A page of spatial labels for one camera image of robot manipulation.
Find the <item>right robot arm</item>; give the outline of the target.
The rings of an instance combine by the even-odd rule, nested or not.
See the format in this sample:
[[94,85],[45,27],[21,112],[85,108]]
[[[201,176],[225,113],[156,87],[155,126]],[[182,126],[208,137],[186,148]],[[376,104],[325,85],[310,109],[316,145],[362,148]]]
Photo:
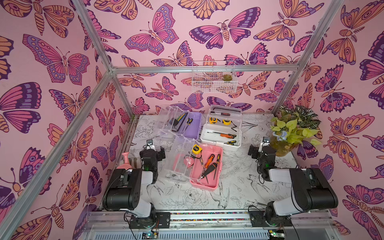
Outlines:
[[338,206],[338,197],[320,169],[278,168],[276,151],[270,146],[251,145],[248,155],[256,160],[257,172],[264,181],[291,184],[287,198],[267,204],[264,213],[267,221]]

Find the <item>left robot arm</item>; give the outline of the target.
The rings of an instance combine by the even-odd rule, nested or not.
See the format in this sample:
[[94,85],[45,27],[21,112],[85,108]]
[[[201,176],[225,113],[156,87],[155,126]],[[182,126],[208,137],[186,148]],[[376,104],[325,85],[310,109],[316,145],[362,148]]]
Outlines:
[[165,149],[159,151],[145,147],[140,151],[142,166],[134,168],[129,153],[122,153],[124,163],[112,173],[103,195],[102,206],[107,211],[126,211],[134,220],[155,220],[156,210],[152,203],[141,199],[141,188],[154,184],[158,178],[158,162],[166,158]]

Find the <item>pink toolbox clear lid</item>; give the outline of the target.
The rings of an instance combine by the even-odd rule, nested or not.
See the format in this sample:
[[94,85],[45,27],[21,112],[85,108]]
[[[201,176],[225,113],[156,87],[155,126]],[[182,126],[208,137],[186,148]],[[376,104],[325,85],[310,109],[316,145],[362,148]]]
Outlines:
[[[192,153],[194,145],[199,145],[203,149],[199,155]],[[215,171],[213,171],[205,178],[200,179],[204,171],[204,165],[211,154],[215,155],[212,163],[216,162],[218,154],[221,155],[216,178],[215,180],[213,179],[215,173]],[[220,147],[202,144],[194,139],[176,137],[172,147],[166,152],[166,158],[163,160],[163,168],[160,176],[175,182],[189,182],[193,187],[214,191],[220,183],[222,157],[223,149]]]

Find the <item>white toolbox clear lid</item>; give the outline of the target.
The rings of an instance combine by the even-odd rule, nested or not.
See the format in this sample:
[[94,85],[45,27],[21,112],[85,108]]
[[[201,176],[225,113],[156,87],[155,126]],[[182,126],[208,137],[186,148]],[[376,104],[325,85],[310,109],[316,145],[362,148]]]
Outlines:
[[[211,111],[229,113],[231,114],[231,116],[212,115],[210,114]],[[216,124],[209,124],[210,118],[216,118],[218,119],[218,122]],[[223,124],[223,120],[231,120],[232,124],[229,126],[225,126]],[[200,139],[202,143],[221,147],[223,150],[227,150],[227,151],[235,151],[239,149],[242,145],[242,131],[241,131],[242,120],[243,120],[242,110],[238,108],[211,105],[210,110],[208,111],[208,114],[207,114],[206,123],[203,125],[203,129],[200,135]],[[208,134],[208,132],[235,134],[237,135],[237,137],[234,139],[228,139],[216,134]],[[234,145],[225,144],[225,142],[233,141],[233,140],[237,141]]]

